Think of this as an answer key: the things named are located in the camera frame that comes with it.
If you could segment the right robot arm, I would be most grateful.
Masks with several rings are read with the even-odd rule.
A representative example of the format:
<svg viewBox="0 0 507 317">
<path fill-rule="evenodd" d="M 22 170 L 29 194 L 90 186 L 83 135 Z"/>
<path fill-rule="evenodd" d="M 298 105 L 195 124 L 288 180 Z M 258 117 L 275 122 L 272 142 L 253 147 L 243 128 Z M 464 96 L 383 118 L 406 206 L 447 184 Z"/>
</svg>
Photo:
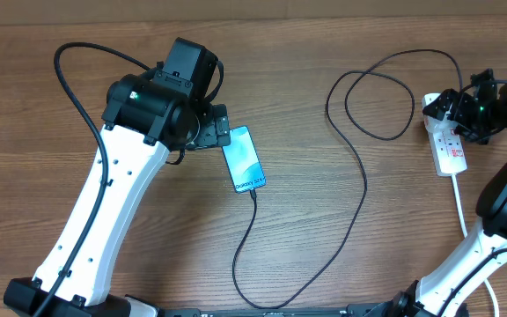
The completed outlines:
<svg viewBox="0 0 507 317">
<path fill-rule="evenodd" d="M 432 138 L 445 141 L 448 130 L 486 144 L 507 129 L 507 78 L 487 69 L 457 91 L 424 97 L 422 113 Z M 507 262 L 507 162 L 482 190 L 475 212 L 472 230 L 439 267 L 368 315 L 466 316 L 467 297 Z"/>
</svg>

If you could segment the smartphone with blue screen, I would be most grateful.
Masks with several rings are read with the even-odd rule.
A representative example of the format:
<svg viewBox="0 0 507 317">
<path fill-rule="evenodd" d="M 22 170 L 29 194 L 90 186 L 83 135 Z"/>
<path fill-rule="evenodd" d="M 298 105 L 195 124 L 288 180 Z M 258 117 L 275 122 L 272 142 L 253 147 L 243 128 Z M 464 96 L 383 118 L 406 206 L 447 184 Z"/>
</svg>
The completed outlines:
<svg viewBox="0 0 507 317">
<path fill-rule="evenodd" d="M 234 190 L 237 193 L 254 190 L 267 184 L 265 173 L 247 126 L 230 130 L 231 143 L 223 147 Z"/>
</svg>

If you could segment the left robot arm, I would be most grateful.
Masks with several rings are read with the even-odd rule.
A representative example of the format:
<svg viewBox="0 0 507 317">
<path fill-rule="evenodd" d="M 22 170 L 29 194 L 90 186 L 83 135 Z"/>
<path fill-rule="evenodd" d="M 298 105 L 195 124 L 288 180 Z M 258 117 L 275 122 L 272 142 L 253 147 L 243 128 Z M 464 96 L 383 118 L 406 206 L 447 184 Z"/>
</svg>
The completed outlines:
<svg viewBox="0 0 507 317">
<path fill-rule="evenodd" d="M 215 103 L 224 66 L 204 46 L 177 39 L 168 57 L 107 91 L 98 149 L 64 229 L 31 277 L 12 279 L 4 303 L 20 316 L 158 316 L 158 307 L 111 294 L 114 265 L 143 195 L 171 152 L 230 143 Z"/>
</svg>

